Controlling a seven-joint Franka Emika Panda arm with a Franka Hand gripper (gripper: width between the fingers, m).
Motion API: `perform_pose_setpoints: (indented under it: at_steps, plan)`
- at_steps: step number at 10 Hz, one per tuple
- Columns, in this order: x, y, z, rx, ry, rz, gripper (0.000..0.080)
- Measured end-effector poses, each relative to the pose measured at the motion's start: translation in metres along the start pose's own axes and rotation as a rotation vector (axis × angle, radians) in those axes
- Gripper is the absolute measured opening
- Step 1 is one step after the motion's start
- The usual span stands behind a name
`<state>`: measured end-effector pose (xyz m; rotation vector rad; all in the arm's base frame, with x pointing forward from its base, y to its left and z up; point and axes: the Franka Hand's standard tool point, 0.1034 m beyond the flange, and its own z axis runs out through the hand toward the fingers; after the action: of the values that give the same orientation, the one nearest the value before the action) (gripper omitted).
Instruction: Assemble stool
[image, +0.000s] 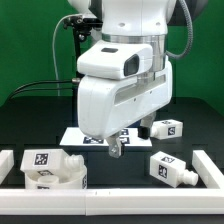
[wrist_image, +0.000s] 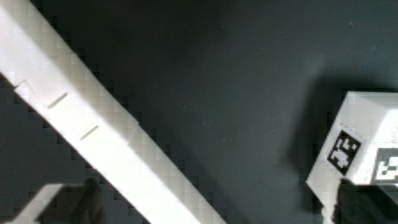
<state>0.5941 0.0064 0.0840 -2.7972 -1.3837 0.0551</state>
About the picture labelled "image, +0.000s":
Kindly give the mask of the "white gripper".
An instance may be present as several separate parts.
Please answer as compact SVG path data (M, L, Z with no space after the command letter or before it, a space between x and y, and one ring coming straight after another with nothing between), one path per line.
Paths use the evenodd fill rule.
M172 95L172 65L155 73L155 80L134 76L124 80L84 77L78 88L78 126L87 136L106 139L109 155L119 158L125 127L140 121L138 137L148 139L155 111L167 105Z

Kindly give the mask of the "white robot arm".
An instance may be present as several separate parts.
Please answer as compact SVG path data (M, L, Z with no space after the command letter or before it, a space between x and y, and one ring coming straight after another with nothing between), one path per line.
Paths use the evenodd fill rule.
M140 123L146 138L155 113L172 97L168 25L188 27L184 52L193 42L192 21L208 0L68 0L82 17L102 23L99 41L77 60L83 75L78 87L78 125L82 133L109 144L122 155L121 130Z

